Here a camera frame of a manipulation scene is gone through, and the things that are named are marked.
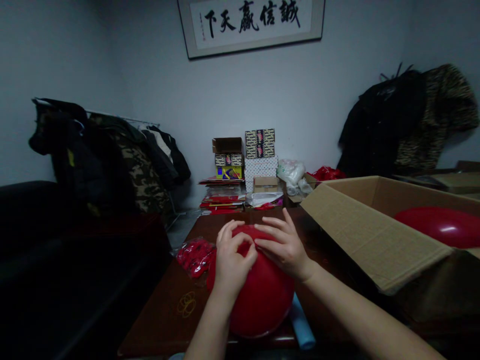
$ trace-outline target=cardboard box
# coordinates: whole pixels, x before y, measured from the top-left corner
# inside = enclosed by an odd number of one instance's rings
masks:
[[[254,192],[254,182],[253,181],[246,181],[245,179],[245,189],[247,193],[253,193]]]
[[[276,176],[255,176],[254,193],[276,193],[279,190],[279,179]]]
[[[431,175],[452,194],[472,194],[480,192],[480,172],[461,172]]]
[[[220,153],[242,153],[241,137],[216,137],[211,140],[212,151]]]
[[[453,194],[480,193],[480,162],[459,161],[455,168],[429,169],[397,179]]]
[[[245,169],[245,181],[254,182],[255,177],[276,177],[277,169],[247,170]]]
[[[242,166],[244,156],[241,153],[216,153],[215,166]]]
[[[217,179],[243,179],[241,166],[217,166]]]
[[[247,159],[275,156],[275,129],[245,131]]]
[[[324,181],[301,206],[415,321],[480,314],[479,249],[451,248],[393,219],[425,206],[480,217],[480,201],[368,176]]]
[[[263,157],[245,159],[245,168],[249,170],[277,169],[279,167],[279,157]]]

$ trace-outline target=blue tube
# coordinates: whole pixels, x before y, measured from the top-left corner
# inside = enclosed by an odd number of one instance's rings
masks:
[[[310,328],[307,317],[305,316],[302,305],[300,305],[297,293],[293,293],[293,302],[290,309],[290,320],[295,331],[296,339],[300,350],[312,349],[317,341],[315,340],[312,329]]]

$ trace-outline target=white wall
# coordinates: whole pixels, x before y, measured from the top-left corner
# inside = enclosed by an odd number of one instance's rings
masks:
[[[358,96],[394,73],[411,1],[329,0],[320,42],[188,60],[177,1],[106,4],[115,55],[134,111],[176,138],[192,171],[177,194],[198,207],[215,173],[211,138],[275,128],[275,152],[307,170],[336,166],[337,142]]]
[[[442,64],[456,65],[480,100],[480,1],[419,0],[415,2],[404,64],[427,71]],[[452,136],[438,161],[439,168],[458,160],[480,161],[480,131]]]
[[[105,24],[87,1],[0,4],[0,185],[53,180],[50,156],[30,149],[33,97],[133,115]]]

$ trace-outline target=red balloon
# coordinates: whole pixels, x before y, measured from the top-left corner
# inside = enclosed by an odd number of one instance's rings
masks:
[[[237,227],[232,235],[245,233],[255,239],[276,241],[253,225]],[[250,244],[244,242],[237,252],[247,255]],[[207,288],[212,291],[215,282],[216,253],[210,263]],[[289,313],[294,297],[294,280],[286,275],[261,251],[252,266],[230,315],[230,331],[244,338],[259,338],[276,330]]]
[[[414,207],[400,211],[395,219],[454,248],[480,247],[480,217],[466,212],[443,207]]]

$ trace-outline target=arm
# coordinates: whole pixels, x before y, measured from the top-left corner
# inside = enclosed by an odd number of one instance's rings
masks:
[[[263,218],[274,227],[255,225],[278,242],[257,239],[255,243],[281,269],[304,283],[372,358],[443,359],[413,331],[311,260],[287,209],[283,214],[285,221]]]
[[[250,236],[241,232],[232,238],[232,230],[243,224],[245,224],[244,221],[232,220],[218,233],[215,285],[186,350],[184,360],[215,360],[225,357],[230,313],[258,255]],[[237,253],[239,245],[244,241],[250,243],[246,257]]]

